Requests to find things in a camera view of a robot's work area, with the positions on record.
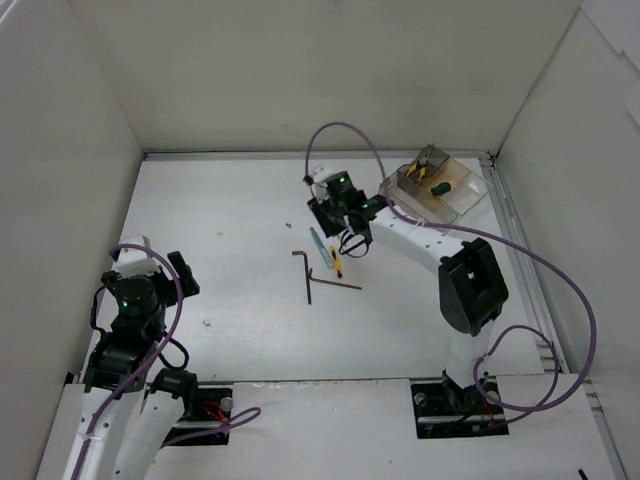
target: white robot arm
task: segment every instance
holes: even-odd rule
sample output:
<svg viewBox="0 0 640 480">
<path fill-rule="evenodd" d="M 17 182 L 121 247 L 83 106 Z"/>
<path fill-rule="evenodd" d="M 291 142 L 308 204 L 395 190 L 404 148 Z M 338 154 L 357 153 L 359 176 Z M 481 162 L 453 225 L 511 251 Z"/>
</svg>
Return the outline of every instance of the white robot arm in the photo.
<svg viewBox="0 0 640 480">
<path fill-rule="evenodd" d="M 149 247 L 145 237 L 125 243 Z M 200 288 L 180 253 L 167 257 L 179 276 L 183 295 L 197 295 Z M 128 248 L 114 260 L 114 270 L 102 275 L 102 283 L 118 302 L 118 316 L 110 332 L 102 331 L 89 358 L 83 378 L 82 415 L 65 480 L 144 478 L 162 442 L 190 408 L 197 391 L 195 374 L 165 368 L 154 379 L 140 411 L 146 380 L 142 375 L 108 404 L 93 432 L 87 435 L 89 423 L 105 400 L 155 351 L 165 335 L 165 310 L 177 301 L 174 282 L 146 253 Z"/>
<path fill-rule="evenodd" d="M 463 249 L 461 240 L 438 230 L 403 222 L 389 208 L 379 211 L 369 228 L 375 242 L 414 260 L 436 277 L 441 259 L 453 257 Z M 487 322 L 476 336 L 454 330 L 445 374 L 461 389 L 473 386 L 473 366 L 487 352 L 492 328 L 493 322 Z"/>
<path fill-rule="evenodd" d="M 406 255 L 438 278 L 440 311 L 453 327 L 451 353 L 443 384 L 458 411 L 477 401 L 473 367 L 488 348 L 493 321 L 508 291 L 493 251 L 484 240 L 471 243 L 438 230 L 404 222 L 380 195 L 367 198 L 347 172 L 319 167 L 305 178 L 313 198 L 307 203 L 327 237 L 347 231 L 367 246 L 383 243 Z"/>
</svg>

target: transparent plastic box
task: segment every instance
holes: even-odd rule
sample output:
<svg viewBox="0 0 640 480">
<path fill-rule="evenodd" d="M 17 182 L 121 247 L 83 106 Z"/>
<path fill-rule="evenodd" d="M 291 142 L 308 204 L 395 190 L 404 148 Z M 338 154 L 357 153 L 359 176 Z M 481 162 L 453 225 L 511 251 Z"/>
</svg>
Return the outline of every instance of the transparent plastic box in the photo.
<svg viewBox="0 0 640 480">
<path fill-rule="evenodd" d="M 417 178 L 416 169 L 410 173 L 416 162 L 420 162 L 426 172 L 422 178 Z M 464 216 L 489 191 L 484 179 L 433 145 L 424 148 L 414 162 L 401 166 L 385 179 L 380 193 L 385 184 L 391 199 L 416 220 L 446 224 Z M 448 192 L 440 196 L 432 193 L 434 187 L 445 184 L 450 186 Z"/>
</svg>

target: black wire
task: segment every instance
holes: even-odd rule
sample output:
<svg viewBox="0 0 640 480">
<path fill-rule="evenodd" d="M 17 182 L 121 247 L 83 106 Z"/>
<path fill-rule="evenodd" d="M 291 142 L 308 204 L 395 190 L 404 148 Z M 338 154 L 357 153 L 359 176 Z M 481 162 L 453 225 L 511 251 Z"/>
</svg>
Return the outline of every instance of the black wire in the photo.
<svg viewBox="0 0 640 480">
<path fill-rule="evenodd" d="M 166 337 L 167 332 L 165 331 L 162 334 L 162 336 Z M 186 370 L 187 366 L 189 365 L 189 352 L 187 352 L 187 349 L 185 348 L 184 345 L 182 345 L 179 341 L 177 341 L 174 338 L 170 338 L 169 343 L 175 346 L 178 350 L 182 352 L 182 354 L 184 355 L 184 361 L 182 362 L 182 365 L 180 365 L 179 367 L 176 367 L 175 365 L 170 364 L 169 361 L 166 358 L 164 358 L 164 355 L 162 354 L 160 354 L 160 361 L 169 370 L 173 370 L 175 372 L 181 372 L 183 370 Z"/>
<path fill-rule="evenodd" d="M 107 334 L 107 331 L 104 328 L 99 327 L 96 323 L 96 317 L 98 314 L 98 295 L 100 295 L 100 292 L 105 288 L 106 287 L 102 285 L 98 290 L 96 290 L 96 293 L 93 294 L 93 304 L 91 305 L 91 314 L 89 315 L 89 326 L 91 327 L 91 330 L 100 332 L 100 338 L 103 338 Z"/>
<path fill-rule="evenodd" d="M 460 417 L 457 420 L 454 420 L 453 422 L 446 422 L 446 423 L 440 423 L 440 424 L 434 424 L 432 426 L 432 429 L 434 427 L 437 427 L 438 429 L 440 428 L 444 428 L 445 431 L 442 433 L 443 435 L 446 433 L 451 432 L 451 430 L 453 430 L 455 427 L 457 427 L 458 425 L 462 425 L 464 422 L 466 422 L 467 420 L 469 420 L 469 418 L 471 418 L 473 415 L 475 414 L 475 412 L 471 412 L 468 413 L 467 415 L 464 415 L 463 417 Z"/>
<path fill-rule="evenodd" d="M 349 243 L 351 240 L 356 238 L 358 235 L 360 235 L 362 237 L 362 240 L 360 242 L 358 242 L 356 245 L 354 245 L 353 247 L 347 248 L 345 250 L 345 247 L 347 246 L 347 243 Z M 364 253 L 362 255 L 353 255 L 351 253 L 353 250 L 355 250 L 356 248 L 358 248 L 360 245 L 363 245 L 363 244 L 366 245 L 366 249 L 365 249 L 365 251 L 364 251 Z M 351 257 L 351 258 L 362 258 L 367 253 L 369 253 L 369 244 L 367 243 L 366 239 L 364 238 L 364 235 L 362 235 L 362 234 L 352 235 L 352 234 L 349 233 L 348 230 L 345 230 L 345 232 L 342 234 L 342 237 L 340 237 L 340 246 L 338 247 L 338 253 L 340 253 L 340 255 L 346 255 L 347 257 Z"/>
</svg>

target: purple cable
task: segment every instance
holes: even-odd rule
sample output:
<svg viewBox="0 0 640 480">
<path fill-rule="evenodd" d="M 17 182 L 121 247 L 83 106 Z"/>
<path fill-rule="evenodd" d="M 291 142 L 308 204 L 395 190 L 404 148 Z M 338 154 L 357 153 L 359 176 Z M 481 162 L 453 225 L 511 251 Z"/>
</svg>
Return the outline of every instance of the purple cable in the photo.
<svg viewBox="0 0 640 480">
<path fill-rule="evenodd" d="M 595 357 L 596 354 L 596 344 L 597 344 L 597 325 L 596 325 L 596 317 L 595 317 L 595 313 L 593 312 L 593 307 L 591 307 L 591 303 L 589 303 L 589 300 L 587 299 L 587 296 L 584 294 L 584 292 L 582 291 L 582 289 L 580 287 L 578 287 L 578 285 L 571 279 L 571 277 L 569 277 L 569 275 L 567 275 L 565 272 L 563 272 L 562 270 L 560 270 L 560 268 L 556 267 L 553 263 L 549 262 L 548 260 L 544 259 L 543 257 L 541 257 L 540 255 L 538 255 L 535 252 L 532 252 L 531 250 L 518 245 L 515 242 L 512 242 L 511 240 L 508 240 L 506 238 L 502 238 L 498 235 L 494 235 L 493 233 L 489 233 L 489 232 L 484 232 L 482 230 L 477 230 L 475 228 L 470 228 L 470 227 L 464 227 L 462 225 L 449 225 L 446 223 L 427 223 L 424 224 L 422 222 L 418 222 L 417 220 L 414 220 L 411 217 L 408 217 L 406 215 L 404 215 L 402 212 L 398 211 L 393 204 L 393 201 L 391 201 L 391 199 L 389 198 L 388 195 L 388 191 L 387 191 L 387 185 L 386 183 L 384 183 L 385 179 L 387 178 L 387 174 L 384 170 L 384 165 L 382 164 L 382 158 L 380 158 L 380 153 L 378 152 L 378 149 L 375 147 L 375 145 L 373 144 L 373 142 L 365 135 L 365 133 L 360 130 L 359 128 L 346 123 L 346 122 L 330 122 L 327 123 L 325 125 L 322 125 L 320 128 L 318 128 L 315 133 L 311 136 L 311 140 L 309 140 L 309 144 L 307 145 L 307 151 L 306 151 L 306 155 L 305 155 L 305 165 L 304 165 L 304 172 L 305 172 L 305 177 L 307 177 L 309 175 L 309 157 L 311 156 L 311 148 L 313 147 L 313 143 L 315 142 L 316 138 L 318 137 L 318 135 L 325 130 L 326 128 L 332 127 L 332 126 L 342 126 L 342 127 L 346 127 L 350 130 L 353 130 L 355 133 L 357 133 L 362 140 L 364 140 L 364 142 L 367 144 L 367 146 L 369 147 L 369 149 L 373 152 L 374 156 L 376 157 L 376 160 L 378 162 L 378 166 L 380 167 L 380 173 L 382 174 L 382 181 L 383 181 L 383 185 L 384 185 L 384 196 L 387 200 L 387 204 L 389 206 L 389 209 L 394 213 L 394 215 L 396 215 L 400 220 L 403 220 L 411 225 L 417 225 L 420 227 L 424 227 L 424 228 L 440 228 L 440 229 L 451 229 L 451 230 L 458 230 L 461 232 L 466 232 L 466 233 L 472 233 L 474 235 L 479 235 L 481 237 L 485 237 L 485 238 L 489 238 L 491 240 L 494 240 L 496 242 L 502 243 L 503 245 L 506 245 L 508 247 L 513 248 L 514 250 L 517 250 L 521 253 L 524 253 L 525 255 L 531 257 L 532 259 L 534 259 L 535 261 L 537 261 L 538 263 L 541 263 L 542 265 L 544 265 L 545 267 L 547 267 L 549 270 L 551 270 L 553 273 L 555 273 L 556 275 L 558 275 L 562 280 L 564 280 L 572 289 L 574 292 L 576 292 L 576 294 L 578 295 L 578 297 L 580 298 L 580 300 L 582 301 L 584 308 L 587 311 L 587 316 L 589 317 L 589 327 L 590 327 L 590 340 L 589 340 L 589 351 L 587 352 L 587 358 L 584 362 L 584 366 L 582 367 L 582 370 L 580 371 L 580 373 L 578 374 L 578 378 L 576 378 L 575 383 L 573 383 L 573 385 L 571 385 L 566 392 L 564 392 L 562 395 L 560 395 L 558 398 L 556 398 L 555 400 L 549 402 L 549 403 L 538 403 L 537 405 L 533 406 L 533 407 L 523 407 L 521 405 L 511 405 L 509 403 L 504 403 L 502 401 L 499 400 L 495 400 L 493 398 L 491 398 L 491 396 L 487 393 L 487 391 L 484 389 L 484 387 L 481 385 L 480 383 L 480 379 L 478 378 L 478 368 L 480 367 L 480 364 L 482 363 L 482 361 L 484 360 L 484 358 L 486 358 L 487 356 L 490 356 L 493 354 L 493 352 L 495 351 L 495 349 L 498 347 L 500 341 L 502 340 L 502 338 L 504 338 L 504 335 L 511 331 L 510 329 L 505 329 L 504 332 L 502 332 L 502 334 L 498 337 L 498 340 L 496 340 L 495 344 L 493 345 L 493 347 L 489 350 L 489 352 L 487 353 L 487 355 L 485 355 L 485 357 L 482 357 L 480 359 L 478 359 L 478 361 L 476 362 L 474 369 L 473 369 L 473 381 L 475 383 L 476 388 L 478 389 L 478 391 L 480 392 L 480 394 L 487 400 L 490 400 L 493 402 L 494 405 L 497 405 L 499 407 L 502 408 L 507 408 L 509 410 L 515 410 L 518 412 L 525 412 L 525 413 L 534 413 L 534 412 L 542 412 L 544 410 L 548 410 L 550 408 L 556 407 L 558 405 L 560 405 L 562 402 L 566 401 L 569 397 L 571 397 L 571 395 L 573 395 L 576 390 L 578 390 L 580 388 L 580 385 L 582 385 L 582 382 L 584 382 L 584 379 L 587 377 L 587 375 L 589 374 L 589 370 L 591 369 L 591 365 L 593 364 L 593 359 Z M 528 327 L 527 325 L 517 325 L 518 327 L 523 327 L 523 328 L 531 328 Z M 554 355 L 554 361 L 557 361 L 557 354 L 555 353 L 555 350 L 552 350 L 553 355 Z"/>
<path fill-rule="evenodd" d="M 149 358 L 147 358 L 144 362 L 142 362 L 142 364 L 138 367 L 138 369 L 135 372 L 131 374 L 131 376 L 129 376 L 125 381 L 123 381 L 120 385 L 118 385 L 118 387 L 111 393 L 111 395 L 109 395 L 107 399 L 102 403 L 102 405 L 100 405 L 100 408 L 96 410 L 96 413 L 93 414 L 93 418 L 91 419 L 91 422 L 89 422 L 89 426 L 87 427 L 87 432 L 86 432 L 87 436 L 91 435 L 94 432 L 96 425 L 100 420 L 100 416 L 105 412 L 105 410 L 111 404 L 111 402 L 115 400 L 118 396 L 120 396 L 120 394 L 124 392 L 127 389 L 127 387 L 129 387 L 133 382 L 135 382 L 140 375 L 146 373 L 151 368 L 151 365 L 153 364 L 153 362 L 156 360 L 156 358 L 158 358 L 160 353 L 162 353 L 162 350 L 164 349 L 164 347 L 166 347 L 169 341 L 171 340 L 171 337 L 173 336 L 174 332 L 176 331 L 176 328 L 178 327 L 178 322 L 180 321 L 180 315 L 182 314 L 182 303 L 184 301 L 184 295 L 182 294 L 182 286 L 180 285 L 178 274 L 173 269 L 173 266 L 171 266 L 171 264 L 168 261 L 166 261 L 159 253 L 155 252 L 154 250 L 151 250 L 150 248 L 147 248 L 147 247 L 143 247 L 141 245 L 134 245 L 132 243 L 122 243 L 120 245 L 116 245 L 109 251 L 109 254 L 113 255 L 115 253 L 118 253 L 120 250 L 124 248 L 131 248 L 133 250 L 140 250 L 142 252 L 145 252 L 147 255 L 150 255 L 151 257 L 153 257 L 164 268 L 167 269 L 167 271 L 171 275 L 171 279 L 173 280 L 173 283 L 176 286 L 176 297 L 177 297 L 176 314 L 173 319 L 173 323 L 171 324 L 171 327 L 167 331 L 167 336 L 164 337 L 162 342 L 160 342 L 160 344 L 158 345 L 158 348 L 156 348 L 156 350 L 149 356 Z M 78 480 L 78 478 L 80 478 L 80 473 L 82 472 L 82 467 L 84 465 L 85 458 L 87 457 L 87 453 L 89 452 L 90 444 L 91 444 L 90 438 L 87 438 L 82 443 L 82 448 L 80 449 L 80 454 L 78 455 L 78 461 L 76 462 L 76 466 L 74 467 L 73 473 L 71 474 L 71 480 Z"/>
<path fill-rule="evenodd" d="M 237 420 L 240 417 L 244 417 L 247 413 L 251 413 L 251 412 L 255 412 L 255 413 L 250 417 L 245 418 L 244 420 L 240 420 L 237 423 L 231 423 L 234 420 Z M 217 433 L 228 433 L 229 430 L 233 430 L 234 428 L 241 427 L 242 425 L 246 425 L 247 423 L 254 421 L 256 418 L 260 416 L 261 413 L 262 413 L 262 409 L 260 407 L 247 408 L 246 410 L 243 410 L 239 414 L 231 417 L 229 419 L 229 423 L 222 424 L 216 428 L 210 428 L 209 430 L 203 430 L 201 432 L 186 433 L 184 435 L 180 435 L 179 437 L 172 438 L 168 442 L 163 443 L 161 448 L 170 447 L 171 445 L 175 445 L 176 443 L 183 442 L 184 440 L 191 440 L 192 438 L 205 437 L 208 435 L 215 435 Z"/>
<path fill-rule="evenodd" d="M 558 380 L 560 379 L 560 360 L 558 359 L 558 355 L 556 353 L 555 348 L 553 348 L 553 345 L 551 343 L 551 341 L 545 337 L 541 332 L 537 331 L 535 328 L 531 328 L 527 325 L 511 325 L 510 327 L 507 327 L 504 329 L 504 331 L 500 334 L 500 336 L 498 337 L 498 339 L 496 340 L 496 342 L 493 345 L 493 349 L 495 350 L 495 347 L 498 346 L 498 343 L 500 343 L 500 341 L 502 340 L 502 338 L 504 338 L 504 336 L 507 334 L 507 332 L 511 331 L 511 330 L 528 330 L 529 332 L 537 335 L 538 337 L 540 337 L 542 339 L 542 341 L 547 345 L 547 348 L 551 351 L 551 356 L 553 357 L 553 363 L 554 363 L 554 369 L 553 369 L 553 380 L 551 382 L 551 386 L 549 387 L 549 390 L 547 391 L 547 393 L 545 394 L 544 397 L 542 397 L 542 400 L 540 400 L 536 406 L 539 405 L 543 405 L 544 402 L 546 402 L 547 400 L 549 400 L 549 398 L 551 398 L 551 395 L 553 395 L 553 392 L 555 392 L 556 387 L 558 386 Z M 498 428 L 502 428 L 502 427 L 506 427 L 507 425 L 510 425 L 512 423 L 515 423 L 519 420 L 522 420 L 523 418 L 528 417 L 529 415 L 531 415 L 532 413 L 534 413 L 533 411 L 528 411 L 526 413 L 523 413 L 522 415 L 518 415 L 517 417 L 511 418 L 509 420 L 504 420 L 500 423 L 496 423 L 495 425 L 491 426 L 491 427 L 486 427 L 486 428 L 482 428 L 480 430 L 478 430 L 477 432 L 474 432 L 473 435 L 478 435 L 479 433 L 486 433 L 486 432 L 490 432 L 492 430 L 496 430 Z"/>
</svg>

